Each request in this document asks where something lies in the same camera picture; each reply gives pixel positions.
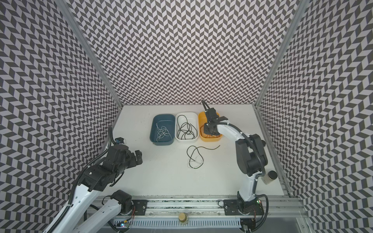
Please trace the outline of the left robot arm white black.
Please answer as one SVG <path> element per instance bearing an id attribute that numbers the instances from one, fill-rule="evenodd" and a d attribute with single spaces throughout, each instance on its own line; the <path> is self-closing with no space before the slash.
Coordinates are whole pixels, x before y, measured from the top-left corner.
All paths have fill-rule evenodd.
<path id="1" fill-rule="evenodd" d="M 124 139 L 113 137 L 113 127 L 108 127 L 108 147 L 90 161 L 73 183 L 69 199 L 46 233 L 96 233 L 108 224 L 116 233 L 125 233 L 135 218 L 132 196 L 122 190 L 110 195 L 110 199 L 89 218 L 80 223 L 81 217 L 106 189 L 114 186 L 125 170 L 143 163 L 142 152 L 131 152 Z"/>

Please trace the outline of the dark teal plastic bin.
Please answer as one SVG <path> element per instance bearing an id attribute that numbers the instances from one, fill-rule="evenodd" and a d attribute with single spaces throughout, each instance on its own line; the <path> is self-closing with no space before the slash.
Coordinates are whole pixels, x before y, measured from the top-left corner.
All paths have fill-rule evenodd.
<path id="1" fill-rule="evenodd" d="M 171 145 L 175 138 L 175 116 L 159 114 L 153 118 L 150 141 L 156 146 Z"/>

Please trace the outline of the yellow plastic bin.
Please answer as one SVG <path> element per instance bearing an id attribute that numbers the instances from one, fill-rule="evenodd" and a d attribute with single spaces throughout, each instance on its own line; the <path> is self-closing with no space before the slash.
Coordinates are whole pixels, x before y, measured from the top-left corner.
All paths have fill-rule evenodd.
<path id="1" fill-rule="evenodd" d="M 200 138 L 204 142 L 217 142 L 221 140 L 222 135 L 219 136 L 210 136 L 204 133 L 204 124 L 207 123 L 207 117 L 205 112 L 200 112 L 198 114 L 198 121 L 199 121 L 199 133 Z"/>

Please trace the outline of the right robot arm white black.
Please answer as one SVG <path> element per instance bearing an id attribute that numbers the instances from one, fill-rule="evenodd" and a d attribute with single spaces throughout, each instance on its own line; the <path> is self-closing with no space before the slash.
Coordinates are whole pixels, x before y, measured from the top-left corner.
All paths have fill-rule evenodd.
<path id="1" fill-rule="evenodd" d="M 204 134 L 224 137 L 234 141 L 236 160 L 243 174 L 241 187 L 237 194 L 237 209 L 241 214 L 248 215 L 257 204 L 259 195 L 256 194 L 257 182 L 266 175 L 265 166 L 268 159 L 264 150 L 265 142 L 257 134 L 246 134 L 228 118 L 218 116 L 214 108 L 202 100 L 207 122 L 204 124 Z"/>

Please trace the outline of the small circuit board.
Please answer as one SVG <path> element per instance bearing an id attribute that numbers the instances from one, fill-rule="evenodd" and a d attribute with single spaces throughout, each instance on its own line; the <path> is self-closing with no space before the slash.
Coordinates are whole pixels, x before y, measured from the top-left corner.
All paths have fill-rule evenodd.
<path id="1" fill-rule="evenodd" d="M 130 225 L 131 225 L 131 223 L 128 222 L 128 221 L 121 221 L 121 222 L 117 223 L 118 228 L 129 228 Z"/>

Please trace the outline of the brass knob on rail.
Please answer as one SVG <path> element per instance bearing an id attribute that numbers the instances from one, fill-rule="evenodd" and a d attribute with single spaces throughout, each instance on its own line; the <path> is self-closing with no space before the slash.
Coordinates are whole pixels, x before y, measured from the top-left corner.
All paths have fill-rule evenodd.
<path id="1" fill-rule="evenodd" d="M 178 215 L 178 219 L 179 219 L 179 222 L 182 223 L 182 224 L 186 224 L 187 221 L 188 221 L 188 216 L 186 213 L 180 213 Z"/>

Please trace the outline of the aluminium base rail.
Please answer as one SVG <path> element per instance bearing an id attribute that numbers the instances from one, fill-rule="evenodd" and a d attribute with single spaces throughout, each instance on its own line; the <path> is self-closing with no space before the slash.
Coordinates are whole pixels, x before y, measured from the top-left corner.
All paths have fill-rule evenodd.
<path id="1" fill-rule="evenodd" d="M 229 217 L 240 216 L 236 196 L 195 196 L 195 197 L 133 197 L 135 216 L 177 217 L 186 213 L 190 217 Z M 268 217 L 308 216 L 298 198 L 288 196 L 268 196 Z"/>

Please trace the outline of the small jar left black lid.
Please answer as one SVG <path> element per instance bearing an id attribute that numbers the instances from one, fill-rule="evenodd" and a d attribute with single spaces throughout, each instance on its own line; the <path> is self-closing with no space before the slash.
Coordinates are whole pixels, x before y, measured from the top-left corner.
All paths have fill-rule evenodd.
<path id="1" fill-rule="evenodd" d="M 276 171 L 271 170 L 266 173 L 265 176 L 261 177 L 261 180 L 265 185 L 270 184 L 271 182 L 275 181 L 278 178 L 278 174 Z"/>

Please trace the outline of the white plastic bin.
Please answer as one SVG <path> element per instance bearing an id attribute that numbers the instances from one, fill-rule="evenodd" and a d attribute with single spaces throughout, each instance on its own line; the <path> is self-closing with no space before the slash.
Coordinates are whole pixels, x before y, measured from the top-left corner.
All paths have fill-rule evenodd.
<path id="1" fill-rule="evenodd" d="M 175 119 L 175 139 L 180 143 L 194 143 L 199 138 L 198 116 L 193 112 L 181 112 Z"/>

